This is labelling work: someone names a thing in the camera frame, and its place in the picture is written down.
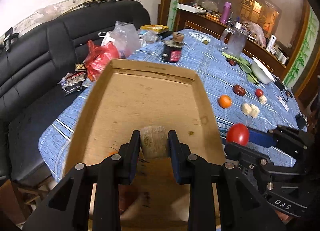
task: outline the tomato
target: tomato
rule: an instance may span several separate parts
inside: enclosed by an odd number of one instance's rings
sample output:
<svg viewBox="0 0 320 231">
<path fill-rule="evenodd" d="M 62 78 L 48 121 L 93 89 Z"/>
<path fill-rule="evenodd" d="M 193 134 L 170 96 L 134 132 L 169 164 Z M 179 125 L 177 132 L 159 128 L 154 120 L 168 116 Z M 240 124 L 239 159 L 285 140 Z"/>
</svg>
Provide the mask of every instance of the tomato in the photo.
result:
<svg viewBox="0 0 320 231">
<path fill-rule="evenodd" d="M 262 91 L 261 89 L 257 89 L 256 92 L 255 92 L 255 94 L 256 94 L 256 97 L 259 98 L 260 96 L 263 95 L 263 91 Z"/>
<path fill-rule="evenodd" d="M 227 132 L 227 142 L 235 142 L 246 146 L 249 141 L 249 130 L 242 123 L 234 124 Z"/>
</svg>

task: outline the sofa cushion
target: sofa cushion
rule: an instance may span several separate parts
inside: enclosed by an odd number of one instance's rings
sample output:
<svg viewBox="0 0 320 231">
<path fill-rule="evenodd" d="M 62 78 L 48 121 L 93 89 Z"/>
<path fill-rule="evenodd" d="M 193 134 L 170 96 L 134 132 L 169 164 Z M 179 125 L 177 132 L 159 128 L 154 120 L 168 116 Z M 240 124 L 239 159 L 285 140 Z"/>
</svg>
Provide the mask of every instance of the sofa cushion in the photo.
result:
<svg viewBox="0 0 320 231">
<path fill-rule="evenodd" d="M 79 94 L 75 92 L 65 96 L 61 86 L 57 85 L 23 109 L 9 124 L 12 180 L 35 186 L 50 176 L 51 172 L 38 150 L 39 138 Z"/>
<path fill-rule="evenodd" d="M 65 97 L 57 83 L 84 61 L 87 41 L 100 44 L 98 32 L 113 30 L 116 21 L 138 29 L 150 24 L 150 17 L 133 0 L 94 4 L 37 26 L 10 52 L 0 54 L 0 119 L 10 123 L 13 180 L 34 186 L 50 175 L 38 150 L 39 138 L 79 94 Z"/>
<path fill-rule="evenodd" d="M 116 21 L 132 23 L 137 30 L 141 26 L 150 24 L 148 11 L 133 0 L 92 5 L 72 11 L 60 19 L 64 22 L 74 45 L 78 63 L 83 62 L 88 54 L 87 42 L 92 40 L 100 45 L 102 38 L 98 33 L 112 31 Z"/>
<path fill-rule="evenodd" d="M 75 62 L 62 22 L 41 24 L 21 36 L 10 52 L 0 54 L 0 118 L 13 120 L 73 71 Z"/>
<path fill-rule="evenodd" d="M 6 139 L 8 130 L 0 121 L 0 187 L 10 177 L 10 163 L 8 157 L 8 142 Z"/>
</svg>

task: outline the black device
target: black device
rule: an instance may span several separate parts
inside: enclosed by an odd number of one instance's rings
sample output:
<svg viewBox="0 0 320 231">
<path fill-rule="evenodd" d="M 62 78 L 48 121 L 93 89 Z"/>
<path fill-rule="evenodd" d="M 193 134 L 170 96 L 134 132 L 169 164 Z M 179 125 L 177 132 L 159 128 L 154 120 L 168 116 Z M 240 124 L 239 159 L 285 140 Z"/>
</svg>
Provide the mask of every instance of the black device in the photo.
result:
<svg viewBox="0 0 320 231">
<path fill-rule="evenodd" d="M 304 115 L 299 113 L 295 116 L 295 118 L 297 120 L 297 126 L 300 130 L 302 130 L 305 126 L 307 126 L 307 120 Z"/>
<path fill-rule="evenodd" d="M 284 82 L 280 80 L 279 77 L 275 76 L 274 74 L 272 74 L 274 79 L 275 79 L 275 82 L 274 84 L 276 85 L 276 87 L 279 88 L 280 92 L 281 92 L 281 95 L 282 95 L 282 98 L 284 101 L 288 102 L 288 97 L 292 98 L 293 95 L 292 93 L 289 91 L 289 89 L 285 86 Z"/>
<path fill-rule="evenodd" d="M 297 159 L 293 168 L 274 166 L 269 157 L 228 143 L 228 158 L 238 161 L 223 165 L 208 163 L 180 143 L 174 130 L 168 133 L 175 180 L 190 184 L 188 231 L 215 230 L 212 183 L 216 183 L 221 230 L 287 230 L 274 208 L 300 217 L 313 199 L 319 176 L 309 172 L 308 150 L 313 138 L 295 129 L 269 131 L 279 140 L 277 147 Z M 140 132 L 118 154 L 100 164 L 76 164 L 48 194 L 23 226 L 24 231 L 87 230 L 92 187 L 97 183 L 93 231 L 120 231 L 118 184 L 134 179 L 140 151 Z"/>
<path fill-rule="evenodd" d="M 11 49 L 11 42 L 13 39 L 18 38 L 19 33 L 13 33 L 13 28 L 10 28 L 5 34 L 4 34 L 4 48 L 7 52 L 10 52 Z"/>
</svg>

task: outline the blue tablecloth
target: blue tablecloth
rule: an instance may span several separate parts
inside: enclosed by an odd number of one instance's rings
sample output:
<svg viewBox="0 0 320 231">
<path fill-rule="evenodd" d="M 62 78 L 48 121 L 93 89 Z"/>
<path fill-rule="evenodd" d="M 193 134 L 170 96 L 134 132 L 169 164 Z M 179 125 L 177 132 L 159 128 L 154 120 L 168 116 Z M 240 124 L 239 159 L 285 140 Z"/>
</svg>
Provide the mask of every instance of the blue tablecloth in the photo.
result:
<svg viewBox="0 0 320 231">
<path fill-rule="evenodd" d="M 281 96 L 280 90 L 273 83 L 268 85 L 260 84 L 260 88 L 268 99 L 267 104 L 261 105 L 254 95 L 257 86 L 247 81 L 246 74 L 239 66 L 232 67 L 226 62 L 225 57 L 217 48 L 219 41 L 216 38 L 207 35 L 211 41 L 208 45 L 205 45 L 189 35 L 190 32 L 195 32 L 194 30 L 184 29 L 180 32 L 185 35 L 185 46 L 182 49 L 182 56 L 179 62 L 167 63 L 161 59 L 160 55 L 164 49 L 162 42 L 156 42 L 135 51 L 129 59 L 166 63 L 195 70 L 199 74 L 207 92 L 222 138 L 225 137 L 228 128 L 235 123 L 243 123 L 248 127 L 264 132 L 274 129 L 278 124 L 298 128 L 295 115 L 300 111 L 294 98 L 289 98 L 287 103 L 289 111 L 287 112 L 278 100 L 278 97 Z M 241 54 L 241 56 L 252 62 L 246 55 Z M 246 89 L 245 96 L 241 97 L 233 92 L 235 84 L 239 84 Z M 62 177 L 69 141 L 92 86 L 93 84 L 84 90 L 52 122 L 39 139 L 39 151 L 57 181 Z M 232 99 L 232 105 L 228 109 L 223 109 L 218 104 L 218 98 L 222 94 L 226 94 Z M 243 103 L 257 105 L 260 109 L 258 118 L 253 119 L 251 116 L 244 115 L 241 111 Z M 270 159 L 276 165 L 293 166 L 295 163 L 293 158 L 274 147 L 265 148 L 253 143 L 249 143 L 248 147 L 270 156 Z"/>
</svg>

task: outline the red plastic bag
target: red plastic bag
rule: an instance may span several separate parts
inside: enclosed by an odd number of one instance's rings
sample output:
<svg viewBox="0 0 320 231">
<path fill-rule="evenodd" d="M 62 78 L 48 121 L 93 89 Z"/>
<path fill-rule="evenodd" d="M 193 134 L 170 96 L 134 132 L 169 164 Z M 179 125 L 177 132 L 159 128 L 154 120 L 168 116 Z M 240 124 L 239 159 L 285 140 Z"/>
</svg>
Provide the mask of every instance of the red plastic bag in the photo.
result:
<svg viewBox="0 0 320 231">
<path fill-rule="evenodd" d="M 92 40 L 88 41 L 89 54 L 84 60 L 87 76 L 91 81 L 97 80 L 111 59 L 119 58 L 118 49 L 112 42 L 97 46 Z"/>
</svg>

